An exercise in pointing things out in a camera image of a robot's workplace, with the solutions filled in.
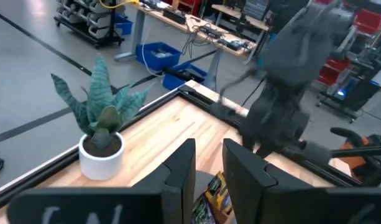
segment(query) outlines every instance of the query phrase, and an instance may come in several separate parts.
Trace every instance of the white cable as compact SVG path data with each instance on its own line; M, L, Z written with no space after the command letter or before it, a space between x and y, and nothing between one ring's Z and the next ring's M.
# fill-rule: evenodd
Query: white cable
M152 72L150 71L149 67L147 66L147 62L146 62L146 59L145 59L145 43L146 43L147 38L149 37L149 33L150 33L150 30L151 30L151 29L152 29L152 28L149 27L149 29L148 29L147 32L146 32L145 39L143 40L143 43L142 43L142 58L143 58L143 62L145 63L145 66L146 66L147 71L148 71L151 75L154 75L154 76L156 76L156 77L163 77L163 75L156 75L156 74L152 73Z

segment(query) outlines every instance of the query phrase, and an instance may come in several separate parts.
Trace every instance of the potted plant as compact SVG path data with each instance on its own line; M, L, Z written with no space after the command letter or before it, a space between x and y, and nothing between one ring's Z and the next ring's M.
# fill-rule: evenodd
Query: potted plant
M59 96L72 110L78 126L85 133L78 145L83 175L92 180L108 180L121 168L125 141L117 131L133 118L142 107L149 89L128 95L130 85L115 95L110 88L106 63L102 56L96 59L91 86L86 102L79 102L68 85L51 74Z

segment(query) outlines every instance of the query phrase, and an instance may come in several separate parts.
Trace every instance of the wooden table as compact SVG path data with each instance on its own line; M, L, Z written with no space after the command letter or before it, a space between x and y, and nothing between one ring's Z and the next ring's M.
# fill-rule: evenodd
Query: wooden table
M218 94L193 81L186 85L194 88L212 100ZM225 104L236 108L238 113L247 114L248 110L229 100ZM111 180L93 181L84 177L78 161L66 166L52 175L37 187L128 187L137 183L159 166L186 139L196 139L196 169L215 175L223 170L222 143L224 138L237 142L241 139L230 125L201 110L189 101L176 97L151 112L121 134L126 140L126 149L122 158L123 167ZM0 192L10 185L30 176L43 167L47 167L59 158L76 150L76 146L52 158L34 170L13 180L0 188ZM332 187L329 182L317 177L310 171L295 164L291 160L272 153L266 160L289 174L316 187ZM339 159L332 159L330 164L350 175L349 166ZM0 224L7 224L6 207L0 209Z
M225 13L225 14L232 16L232 17L235 17L237 19L239 19L241 16L240 11L233 10L227 6L213 4L212 8L219 11L218 18L215 21L215 25L219 25L219 21L221 20L222 13ZM269 26L267 26L264 22L262 22L258 19L254 19L250 16L246 16L246 19L250 22L251 25L253 25L256 28L259 28L259 29L264 30L264 31L269 30Z
M242 39L240 37L237 37L233 34L231 34L229 31L222 29L214 24L211 24L209 22L206 22L198 17L195 17L193 15L186 14L186 24L179 24L165 16L163 16L162 12L160 11L155 11L155 10L150 10L146 9L140 5L137 4L130 4L132 7L137 9L137 14L136 14L136 20L135 20L135 28L134 28L134 34L133 34L133 42L132 42L132 48L130 52L125 52L118 54L114 56L114 59L119 61L119 60L124 60L124 59L129 59L129 58L134 58L136 56L136 46L140 44L144 44L141 42L142 40L142 34L143 34L143 29L144 29L144 22L145 22L145 16L152 16L182 32L185 32L187 34L192 33L197 27L199 26L204 26L206 24L209 24L212 29L215 29L217 31L222 32L223 34L223 39L226 40L240 40L240 41L245 41L248 43L248 48L247 49L240 49L240 50L232 50L225 45L219 44L217 39L212 39L208 37L205 33L203 32L198 32L197 37L201 40L205 40L207 42L210 42L213 44L217 50L214 53L214 57L211 61L211 64L209 65L207 76L205 77L204 80L204 85L210 89L213 89L215 86L215 76L218 70L219 66L219 60L221 58L222 52L227 52L230 53L236 57L242 57L242 58L247 58L245 63L248 63L251 61L251 58L255 51L257 50L257 44L250 42L248 40ZM198 57L199 59L202 59L206 56L209 56L210 53L202 55Z

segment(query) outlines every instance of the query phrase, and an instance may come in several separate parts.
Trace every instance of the black floor tape line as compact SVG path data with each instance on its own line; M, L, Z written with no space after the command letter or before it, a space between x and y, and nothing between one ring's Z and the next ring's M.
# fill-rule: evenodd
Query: black floor tape line
M14 22L12 22L11 20L9 20L8 18L6 18L5 16L1 15L0 14L0 19L2 19L4 22L7 22L9 25L13 26L13 28L19 30L20 32L22 32L24 35L30 37L32 40L38 42L41 46L43 46L44 48L46 48L47 50L51 51L52 53L56 54L57 56L59 56L60 58L64 59L66 62L74 65L76 68L80 69L81 71L83 71L84 73L86 73L87 75L91 76L92 72L90 70L88 70L87 68L85 68L84 66L80 65L78 62L74 61L73 59L67 57L66 55L64 55L63 53L61 53L60 51L58 51L57 49L53 48L51 45L47 44L46 42L42 41L41 39L39 39L38 37L34 36L33 34L31 34L29 31L23 29L21 26L15 24ZM138 85L141 85L147 81L150 81L154 78L156 78L157 76L155 75L149 75L148 77L145 77L141 80L139 80L138 82L134 83L133 87L135 86L138 86ZM111 90L112 92L115 94L117 93L121 88L124 88L125 86L123 87L120 87L120 88L116 88L114 86L111 86ZM7 139L10 139L14 136L17 136L19 134L22 134L26 131L29 131L33 128L36 128L38 126L41 126L45 123L48 123L50 121L53 121L57 118L60 118L62 116L65 116L66 114L69 114L71 113L71 110L69 108L64 108L60 111L57 111L57 112L54 112L52 114L49 114L49 115L46 115L42 118L39 118L39 119L36 119L34 121L31 121L27 124L23 124L17 128L13 128L9 131L6 131L4 133L1 133L0 134L0 142L2 141L5 141Z

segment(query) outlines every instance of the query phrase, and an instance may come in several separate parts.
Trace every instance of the concrete floor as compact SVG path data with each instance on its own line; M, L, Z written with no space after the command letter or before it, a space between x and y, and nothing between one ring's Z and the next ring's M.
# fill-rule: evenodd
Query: concrete floor
M113 59L113 55L129 49L131 36L126 37L121 49L108 47L96 50L65 27L57 28L52 19L55 9L54 1L0 0L0 14L14 23L9 24L0 18L0 156L6 161L0 173L0 186L68 149L82 135L74 117L64 110L66 105L55 93L50 73L63 77L80 100L86 97L80 87L88 87L90 77L51 49L58 50L88 70L93 68L96 54L102 53L108 63L112 85L116 88L150 75L142 64L134 60L118 63ZM135 10L127 7L126 14L132 21L135 20L135 13ZM25 35L26 32L39 41ZM186 39L185 34L150 17L145 22L144 34L147 33L145 42L163 41L177 49L183 47ZM193 56L211 50L214 47L195 48ZM181 62L188 59L189 56L184 55ZM195 65L207 70L211 60L212 56L209 56L195 62ZM240 58L223 55L219 64L218 89L247 69L241 62ZM160 78L154 78L133 88L133 91L157 82L146 100L146 103L151 102L168 92L160 85L160 81ZM242 103L258 82L257 78L250 78L228 90L226 97ZM250 98L246 107L258 97L261 90ZM363 135L381 134L381 120L368 113L360 114L359 119L349 124L327 108L315 107L316 102L315 93L306 92L302 105L312 116L304 139L335 149L343 144L344 139L329 132L333 126L350 128ZM381 94L374 97L365 110L381 118ZM51 116L56 119L45 124L38 120Z

